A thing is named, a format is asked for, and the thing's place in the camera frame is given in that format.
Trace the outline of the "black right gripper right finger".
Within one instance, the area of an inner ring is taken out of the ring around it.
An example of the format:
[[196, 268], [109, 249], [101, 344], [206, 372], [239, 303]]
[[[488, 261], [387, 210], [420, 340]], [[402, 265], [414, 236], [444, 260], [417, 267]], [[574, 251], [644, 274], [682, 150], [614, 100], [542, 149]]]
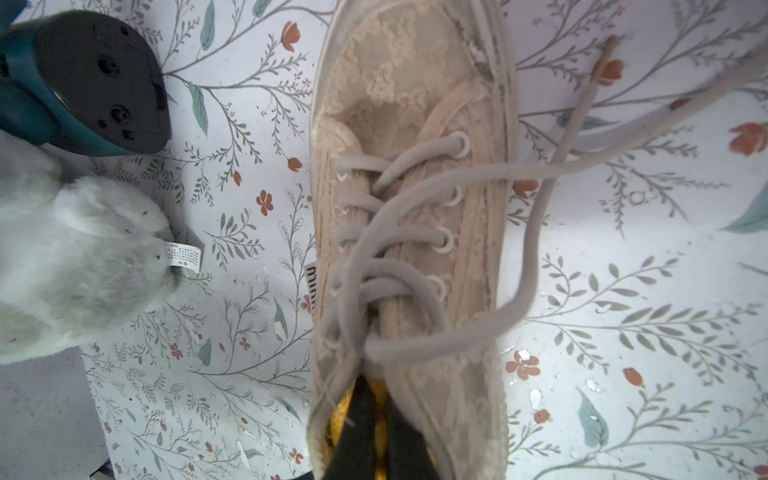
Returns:
[[423, 435], [388, 402], [386, 473], [389, 480], [439, 480]]

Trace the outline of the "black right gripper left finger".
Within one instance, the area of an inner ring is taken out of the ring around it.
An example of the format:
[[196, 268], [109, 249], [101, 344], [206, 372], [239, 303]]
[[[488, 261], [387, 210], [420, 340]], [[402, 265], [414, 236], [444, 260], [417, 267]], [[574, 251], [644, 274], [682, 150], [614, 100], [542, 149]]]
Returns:
[[374, 480], [376, 398], [368, 381], [359, 377], [351, 395], [345, 424], [323, 478], [326, 480]]

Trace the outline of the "yellow insole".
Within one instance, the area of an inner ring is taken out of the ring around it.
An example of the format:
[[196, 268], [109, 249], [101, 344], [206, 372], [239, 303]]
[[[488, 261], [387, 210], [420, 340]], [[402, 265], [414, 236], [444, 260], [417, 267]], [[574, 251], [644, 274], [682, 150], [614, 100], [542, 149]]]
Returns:
[[324, 479], [437, 479], [423, 435], [390, 400], [385, 385], [359, 377], [332, 415], [332, 455]]

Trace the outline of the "beige lace sneaker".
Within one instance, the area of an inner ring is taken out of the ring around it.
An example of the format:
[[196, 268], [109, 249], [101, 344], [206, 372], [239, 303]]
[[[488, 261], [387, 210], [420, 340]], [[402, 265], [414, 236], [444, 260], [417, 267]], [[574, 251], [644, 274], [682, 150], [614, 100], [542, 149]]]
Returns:
[[548, 162], [518, 157], [519, 97], [495, 1], [342, 1], [311, 113], [311, 477], [363, 376], [424, 437], [440, 479], [500, 479], [507, 417], [497, 340], [528, 313], [557, 180], [627, 154], [755, 79], [760, 47], [677, 109], [581, 152], [619, 44], [608, 37]]

